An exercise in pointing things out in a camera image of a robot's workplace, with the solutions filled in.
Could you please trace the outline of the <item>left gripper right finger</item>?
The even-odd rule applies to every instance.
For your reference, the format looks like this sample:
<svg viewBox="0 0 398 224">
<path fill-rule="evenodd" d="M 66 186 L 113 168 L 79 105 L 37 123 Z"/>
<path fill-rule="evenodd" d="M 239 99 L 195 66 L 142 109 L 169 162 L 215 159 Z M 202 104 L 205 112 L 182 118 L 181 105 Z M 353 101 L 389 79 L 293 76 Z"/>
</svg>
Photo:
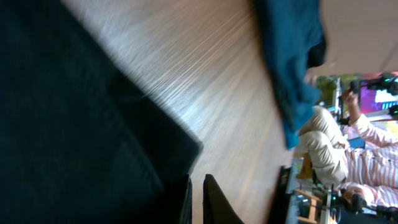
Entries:
<svg viewBox="0 0 398 224">
<path fill-rule="evenodd" d="M 203 182 L 203 223 L 243 224 L 211 174 Z"/>
</svg>

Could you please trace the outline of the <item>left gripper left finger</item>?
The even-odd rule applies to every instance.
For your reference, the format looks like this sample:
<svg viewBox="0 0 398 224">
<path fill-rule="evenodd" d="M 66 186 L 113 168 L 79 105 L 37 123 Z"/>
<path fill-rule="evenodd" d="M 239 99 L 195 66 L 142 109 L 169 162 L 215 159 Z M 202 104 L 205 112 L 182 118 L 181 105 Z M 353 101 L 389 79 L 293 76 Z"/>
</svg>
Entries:
<svg viewBox="0 0 398 224">
<path fill-rule="evenodd" d="M 175 186 L 174 209 L 174 223 L 192 224 L 192 181 L 188 174 Z"/>
</svg>

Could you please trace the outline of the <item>black shorts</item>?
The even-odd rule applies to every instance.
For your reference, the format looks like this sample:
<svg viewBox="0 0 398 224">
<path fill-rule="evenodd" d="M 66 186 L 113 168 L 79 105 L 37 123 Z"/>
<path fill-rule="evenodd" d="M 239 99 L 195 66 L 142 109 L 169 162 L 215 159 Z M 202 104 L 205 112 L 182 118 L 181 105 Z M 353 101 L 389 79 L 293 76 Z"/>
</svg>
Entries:
<svg viewBox="0 0 398 224">
<path fill-rule="evenodd" d="M 2 223 L 174 223 L 201 149 L 60 1 L 1 2 Z"/>
</svg>

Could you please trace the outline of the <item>person in striped shirt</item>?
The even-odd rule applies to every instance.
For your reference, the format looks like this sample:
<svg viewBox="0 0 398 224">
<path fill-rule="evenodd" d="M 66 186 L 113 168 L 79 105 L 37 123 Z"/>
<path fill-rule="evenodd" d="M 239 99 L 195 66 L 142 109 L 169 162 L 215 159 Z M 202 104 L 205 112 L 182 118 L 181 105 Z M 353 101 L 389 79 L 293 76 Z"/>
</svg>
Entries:
<svg viewBox="0 0 398 224">
<path fill-rule="evenodd" d="M 299 154 L 308 155 L 318 180 L 343 191 L 352 203 L 355 196 L 369 205 L 397 206 L 397 136 L 374 126 L 361 112 L 358 96 L 342 95 L 349 125 L 372 149 L 352 147 L 331 113 L 314 106 L 314 115 L 299 131 Z"/>
</svg>

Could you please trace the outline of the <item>blue t-shirt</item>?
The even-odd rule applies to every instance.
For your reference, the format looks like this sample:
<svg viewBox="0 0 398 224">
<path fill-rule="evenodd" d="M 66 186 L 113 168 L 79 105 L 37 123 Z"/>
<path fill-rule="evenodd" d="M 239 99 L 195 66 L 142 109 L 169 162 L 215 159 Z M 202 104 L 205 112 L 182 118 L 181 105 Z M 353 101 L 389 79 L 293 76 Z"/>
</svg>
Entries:
<svg viewBox="0 0 398 224">
<path fill-rule="evenodd" d="M 279 106 L 288 148 L 312 117 L 320 93 L 305 81 L 307 70 L 325 62 L 326 38 L 319 0 L 254 0 L 262 51 Z"/>
</svg>

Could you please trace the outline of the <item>background robot equipment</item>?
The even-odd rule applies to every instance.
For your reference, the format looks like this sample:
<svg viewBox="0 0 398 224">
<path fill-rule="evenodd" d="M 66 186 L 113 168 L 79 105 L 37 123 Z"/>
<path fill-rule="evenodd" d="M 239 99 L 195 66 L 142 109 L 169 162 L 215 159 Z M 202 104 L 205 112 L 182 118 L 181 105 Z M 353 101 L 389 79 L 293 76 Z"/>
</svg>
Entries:
<svg viewBox="0 0 398 224">
<path fill-rule="evenodd" d="M 349 90 L 358 96 L 360 110 L 370 121 L 397 121 L 397 72 L 356 78 Z"/>
</svg>

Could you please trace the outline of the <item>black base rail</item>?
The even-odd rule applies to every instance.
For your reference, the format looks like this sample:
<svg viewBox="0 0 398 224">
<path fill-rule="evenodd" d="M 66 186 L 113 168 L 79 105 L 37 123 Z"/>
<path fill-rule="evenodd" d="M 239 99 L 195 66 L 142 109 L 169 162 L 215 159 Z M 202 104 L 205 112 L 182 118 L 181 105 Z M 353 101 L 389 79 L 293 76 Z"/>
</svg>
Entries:
<svg viewBox="0 0 398 224">
<path fill-rule="evenodd" d="M 267 224 L 297 224 L 299 222 L 298 197 L 295 190 L 298 186 L 294 167 L 280 168 L 274 198 Z"/>
</svg>

